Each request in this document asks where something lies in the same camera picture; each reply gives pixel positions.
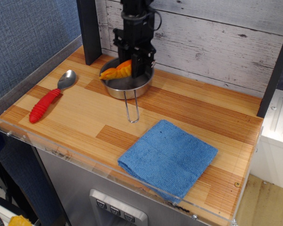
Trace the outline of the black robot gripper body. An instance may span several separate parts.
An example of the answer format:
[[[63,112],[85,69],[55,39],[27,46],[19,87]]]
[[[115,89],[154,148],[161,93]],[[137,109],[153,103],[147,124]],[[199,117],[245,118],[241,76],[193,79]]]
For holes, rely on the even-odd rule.
[[[121,16],[123,18],[123,29],[113,29],[114,45],[117,48],[119,46],[130,46],[133,48],[133,54],[155,54],[156,49],[151,43],[154,37],[155,13],[144,11],[141,15],[132,16],[122,12]]]

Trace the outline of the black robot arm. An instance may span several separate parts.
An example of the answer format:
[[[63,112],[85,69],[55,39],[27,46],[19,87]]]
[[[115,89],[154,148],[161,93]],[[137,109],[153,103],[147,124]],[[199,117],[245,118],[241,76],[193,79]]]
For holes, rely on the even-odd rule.
[[[132,77],[143,75],[154,66],[156,49],[154,37],[155,10],[151,0],[122,0],[123,29],[113,29],[114,45],[118,48],[120,63],[132,61]]]

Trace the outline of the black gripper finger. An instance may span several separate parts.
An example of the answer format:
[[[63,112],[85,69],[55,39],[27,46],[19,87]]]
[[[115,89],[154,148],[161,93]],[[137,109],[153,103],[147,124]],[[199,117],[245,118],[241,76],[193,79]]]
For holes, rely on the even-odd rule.
[[[133,54],[133,48],[130,46],[119,46],[118,47],[118,57],[119,57],[119,62],[123,63],[127,60],[132,59],[132,54]]]
[[[135,79],[152,69],[155,64],[154,54],[134,53],[132,55],[132,77]]]

